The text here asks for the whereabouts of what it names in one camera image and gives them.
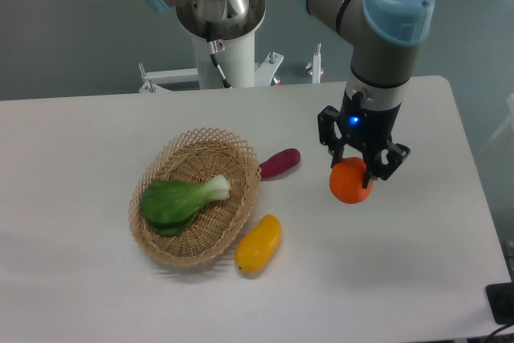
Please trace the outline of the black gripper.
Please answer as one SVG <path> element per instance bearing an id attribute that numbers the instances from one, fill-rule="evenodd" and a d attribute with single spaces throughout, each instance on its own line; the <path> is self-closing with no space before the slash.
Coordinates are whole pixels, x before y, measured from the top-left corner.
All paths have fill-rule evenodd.
<path id="1" fill-rule="evenodd" d="M 387 101 L 383 106 L 382 99 L 370 99 L 365 92 L 366 89 L 347 88 L 341 111 L 326 106 L 317 115 L 317 125 L 319 142 L 332 157 L 331 167 L 342 161 L 346 145 L 362 153 L 365 163 L 362 187 L 367 189 L 371 181 L 387 181 L 411 150 L 392 139 L 402 99 L 395 96 L 392 103 Z M 386 151 L 386 163 L 382 160 L 383 151 Z"/>

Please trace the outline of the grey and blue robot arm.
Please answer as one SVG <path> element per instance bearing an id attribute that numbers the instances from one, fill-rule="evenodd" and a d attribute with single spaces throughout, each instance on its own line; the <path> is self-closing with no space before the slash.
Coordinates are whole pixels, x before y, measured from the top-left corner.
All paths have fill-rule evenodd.
<path id="1" fill-rule="evenodd" d="M 410 154 L 391 137 L 419 48 L 430 32 L 435 0 L 296 0 L 353 49 L 340 108 L 317 117 L 320 142 L 334 162 L 346 147 L 365 163 L 363 184 L 386 180 Z M 191 34 L 202 88 L 257 84 L 254 34 L 264 0 L 146 0 L 175 9 Z"/>

